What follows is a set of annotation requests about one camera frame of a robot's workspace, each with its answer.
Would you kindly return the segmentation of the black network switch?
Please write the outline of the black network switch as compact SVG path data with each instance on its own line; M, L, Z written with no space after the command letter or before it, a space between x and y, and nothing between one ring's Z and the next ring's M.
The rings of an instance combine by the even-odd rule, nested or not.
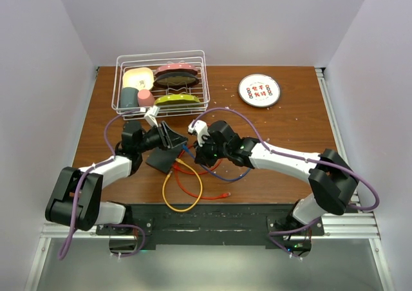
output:
M145 162L149 167L167 174L172 169L176 158L178 158L182 150L182 146L168 150L156 148L152 150Z

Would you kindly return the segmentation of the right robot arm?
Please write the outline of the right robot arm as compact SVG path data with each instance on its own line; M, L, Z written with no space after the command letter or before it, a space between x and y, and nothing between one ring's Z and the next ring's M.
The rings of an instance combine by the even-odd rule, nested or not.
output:
M302 153L258 138L241 138L223 120L211 125L192 121L188 132L196 137L196 164L212 167L217 160L227 159L238 167L276 171L307 183L311 193L297 201L286 218L288 230L295 235L302 234L323 214L344 214L359 183L349 174L342 157L331 149Z

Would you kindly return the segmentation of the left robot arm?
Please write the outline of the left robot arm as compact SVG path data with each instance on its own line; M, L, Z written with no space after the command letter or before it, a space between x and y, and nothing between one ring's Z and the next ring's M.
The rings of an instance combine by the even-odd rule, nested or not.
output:
M110 224L118 234L129 233L133 218L125 205L102 202L103 188L135 174L144 152L170 150L186 142L187 137L164 121L147 131L137 121L126 122L113 156L88 167L62 169L45 209L46 220L84 231Z

